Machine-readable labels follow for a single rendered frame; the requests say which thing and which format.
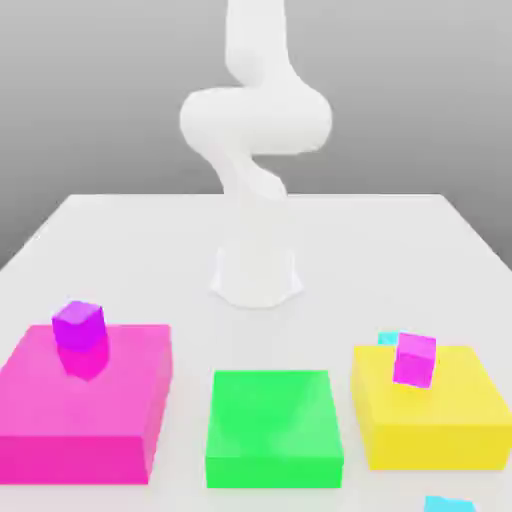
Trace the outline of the small magenta cube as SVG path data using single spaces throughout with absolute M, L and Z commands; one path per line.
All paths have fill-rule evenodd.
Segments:
M 400 332 L 396 347 L 393 382 L 427 389 L 436 363 L 436 339 Z

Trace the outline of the large pink box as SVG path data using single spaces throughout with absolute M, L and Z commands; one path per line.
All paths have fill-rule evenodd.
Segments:
M 0 368 L 0 485 L 146 485 L 172 379 L 167 325 L 79 353 L 34 325 Z

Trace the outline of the small purple cube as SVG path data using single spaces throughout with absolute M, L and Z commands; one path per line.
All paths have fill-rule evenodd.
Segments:
M 73 300 L 52 317 L 57 345 L 74 351 L 87 351 L 106 337 L 103 308 Z

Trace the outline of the large green box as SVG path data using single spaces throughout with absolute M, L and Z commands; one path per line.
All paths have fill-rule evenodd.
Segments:
M 217 370 L 204 460 L 209 488 L 339 488 L 344 452 L 328 372 Z

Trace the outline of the large yellow box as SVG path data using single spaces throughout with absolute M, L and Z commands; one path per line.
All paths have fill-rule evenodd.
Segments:
M 393 382 L 395 350 L 353 352 L 351 394 L 372 470 L 506 467 L 512 411 L 469 346 L 442 346 L 428 389 Z

